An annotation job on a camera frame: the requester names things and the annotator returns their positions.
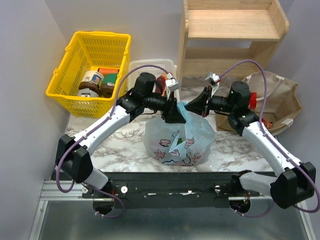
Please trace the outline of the light blue plastic bag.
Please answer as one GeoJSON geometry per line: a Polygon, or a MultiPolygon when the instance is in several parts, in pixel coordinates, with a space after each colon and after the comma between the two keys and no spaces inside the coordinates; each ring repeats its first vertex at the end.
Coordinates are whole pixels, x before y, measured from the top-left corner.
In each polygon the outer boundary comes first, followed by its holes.
{"type": "Polygon", "coordinates": [[[186,107],[185,102],[177,104],[185,123],[166,123],[157,116],[145,124],[145,150],[163,165],[192,167],[208,159],[215,132],[205,118],[186,107]]]}

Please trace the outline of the red assorted candy bag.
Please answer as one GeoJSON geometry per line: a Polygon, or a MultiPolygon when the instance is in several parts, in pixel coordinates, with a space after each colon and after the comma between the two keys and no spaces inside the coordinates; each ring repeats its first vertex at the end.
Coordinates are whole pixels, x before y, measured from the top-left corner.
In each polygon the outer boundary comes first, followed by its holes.
{"type": "Polygon", "coordinates": [[[267,129],[272,129],[274,126],[274,123],[272,121],[267,121],[267,120],[262,119],[261,122],[264,124],[264,126],[267,129]]]}

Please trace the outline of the brown burlap tote bag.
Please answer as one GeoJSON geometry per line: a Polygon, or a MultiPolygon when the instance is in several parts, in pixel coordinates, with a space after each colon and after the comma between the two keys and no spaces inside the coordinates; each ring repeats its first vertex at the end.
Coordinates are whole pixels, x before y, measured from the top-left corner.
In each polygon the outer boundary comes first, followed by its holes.
{"type": "MultiPolygon", "coordinates": [[[[302,110],[296,97],[298,84],[272,72],[266,71],[264,74],[267,81],[267,95],[262,118],[273,122],[273,128],[268,131],[276,136],[290,127],[294,118],[302,110]]],[[[252,111],[259,116],[264,102],[263,76],[261,72],[256,72],[248,75],[242,81],[248,84],[251,93],[257,93],[256,108],[252,111]]]]}

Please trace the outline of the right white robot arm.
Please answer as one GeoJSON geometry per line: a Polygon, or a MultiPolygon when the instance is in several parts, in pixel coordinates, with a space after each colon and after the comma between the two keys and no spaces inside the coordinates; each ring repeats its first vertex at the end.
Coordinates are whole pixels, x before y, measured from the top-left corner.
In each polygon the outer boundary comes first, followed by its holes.
{"type": "Polygon", "coordinates": [[[213,95],[212,91],[212,87],[205,87],[185,108],[202,117],[210,111],[226,115],[231,128],[258,150],[275,174],[270,177],[244,170],[233,177],[234,191],[243,189],[270,196],[282,209],[320,195],[315,185],[316,168],[286,150],[249,109],[252,94],[245,82],[234,82],[227,97],[213,95]]]}

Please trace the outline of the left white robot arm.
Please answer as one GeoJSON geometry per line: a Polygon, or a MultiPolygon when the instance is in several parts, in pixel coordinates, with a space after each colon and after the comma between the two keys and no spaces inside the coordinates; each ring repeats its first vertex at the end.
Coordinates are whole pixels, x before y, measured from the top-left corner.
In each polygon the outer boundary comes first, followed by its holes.
{"type": "Polygon", "coordinates": [[[156,77],[151,73],[141,73],[134,87],[121,96],[103,117],[73,137],[63,135],[56,152],[56,177],[64,172],[77,184],[105,190],[110,185],[110,178],[93,166],[91,155],[110,135],[132,122],[145,109],[162,112],[168,123],[182,123],[174,97],[180,83],[170,73],[166,77],[166,93],[162,94],[153,91],[156,77]]]}

